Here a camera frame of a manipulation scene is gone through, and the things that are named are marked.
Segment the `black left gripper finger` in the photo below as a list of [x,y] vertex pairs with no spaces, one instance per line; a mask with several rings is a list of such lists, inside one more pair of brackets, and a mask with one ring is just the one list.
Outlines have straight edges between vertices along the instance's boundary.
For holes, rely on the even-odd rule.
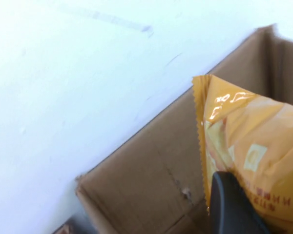
[[209,215],[213,234],[270,233],[230,172],[215,172],[212,176]]

